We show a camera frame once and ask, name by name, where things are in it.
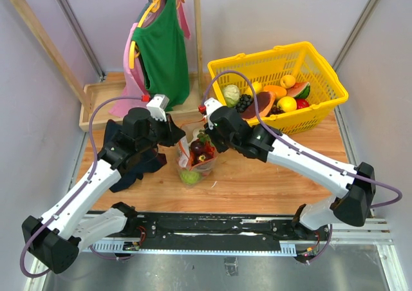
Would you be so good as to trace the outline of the toy cherry bunch with leaves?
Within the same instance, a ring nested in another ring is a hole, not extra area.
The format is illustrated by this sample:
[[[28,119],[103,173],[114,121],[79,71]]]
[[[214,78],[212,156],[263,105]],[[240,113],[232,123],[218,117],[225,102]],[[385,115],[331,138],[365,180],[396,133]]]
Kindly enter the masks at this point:
[[[205,132],[205,130],[201,129],[197,135],[199,141],[203,144],[205,150],[207,152],[213,153],[215,147],[211,141],[210,136]]]

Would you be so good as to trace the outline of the dark purple toy fig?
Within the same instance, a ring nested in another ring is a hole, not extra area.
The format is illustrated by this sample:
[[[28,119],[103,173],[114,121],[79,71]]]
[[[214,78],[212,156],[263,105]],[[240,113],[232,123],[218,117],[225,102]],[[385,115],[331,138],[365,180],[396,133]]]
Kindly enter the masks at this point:
[[[202,155],[205,152],[205,144],[199,140],[195,140],[190,144],[190,150],[195,155]]]

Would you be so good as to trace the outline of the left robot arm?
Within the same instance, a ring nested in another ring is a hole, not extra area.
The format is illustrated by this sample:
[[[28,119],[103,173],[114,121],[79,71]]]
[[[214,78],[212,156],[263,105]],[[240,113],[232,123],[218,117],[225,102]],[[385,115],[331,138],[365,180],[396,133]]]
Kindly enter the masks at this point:
[[[138,221],[135,210],[128,205],[115,205],[86,223],[81,220],[104,192],[115,185],[129,187],[136,168],[156,160],[158,146],[175,146],[184,136],[170,114],[162,113],[157,118],[146,108],[129,110],[122,124],[109,120],[104,145],[94,152],[94,161],[81,180],[40,218],[29,216],[23,221],[22,273],[36,276],[25,269],[26,253],[36,257],[48,272],[60,274],[96,241],[118,232],[132,236]]]

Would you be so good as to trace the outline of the clear zip top bag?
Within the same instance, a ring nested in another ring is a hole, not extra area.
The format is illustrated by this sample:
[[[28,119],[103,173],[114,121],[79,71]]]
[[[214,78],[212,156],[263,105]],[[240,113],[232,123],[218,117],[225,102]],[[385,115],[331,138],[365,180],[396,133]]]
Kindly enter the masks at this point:
[[[218,157],[216,147],[205,132],[203,118],[180,126],[185,136],[176,145],[176,167],[185,185],[196,185],[208,177]]]

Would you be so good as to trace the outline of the yellow plastic shopping basket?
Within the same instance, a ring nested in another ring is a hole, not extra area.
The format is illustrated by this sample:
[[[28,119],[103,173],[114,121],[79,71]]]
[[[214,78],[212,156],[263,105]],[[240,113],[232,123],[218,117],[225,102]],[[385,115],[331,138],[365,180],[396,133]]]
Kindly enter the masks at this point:
[[[295,99],[296,108],[287,106],[262,116],[266,124],[286,134],[314,128],[348,99],[336,72],[309,42],[210,61],[208,69],[217,79],[212,85],[215,97],[224,105],[235,103],[226,93],[227,86],[237,86],[241,94],[251,95],[248,82],[257,93],[273,93],[275,101],[285,96]]]

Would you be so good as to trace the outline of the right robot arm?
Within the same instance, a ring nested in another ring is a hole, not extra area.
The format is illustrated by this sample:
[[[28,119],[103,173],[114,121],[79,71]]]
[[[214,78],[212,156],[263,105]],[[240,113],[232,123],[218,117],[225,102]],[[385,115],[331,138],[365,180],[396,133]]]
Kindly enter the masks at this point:
[[[273,127],[250,127],[240,114],[215,99],[200,108],[207,117],[205,131],[218,152],[233,149],[246,158],[291,169],[331,192],[314,204],[303,204],[292,220],[292,233],[307,239],[324,225],[345,223],[361,227],[375,195],[374,169],[342,163],[294,142]]]

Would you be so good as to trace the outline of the green toy cabbage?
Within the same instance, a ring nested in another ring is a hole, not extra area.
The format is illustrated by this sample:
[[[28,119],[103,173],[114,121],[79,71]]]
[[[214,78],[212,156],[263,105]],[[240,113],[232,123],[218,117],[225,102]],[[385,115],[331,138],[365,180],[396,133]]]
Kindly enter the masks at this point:
[[[202,179],[201,173],[183,169],[179,173],[181,181],[186,185],[194,185]]]

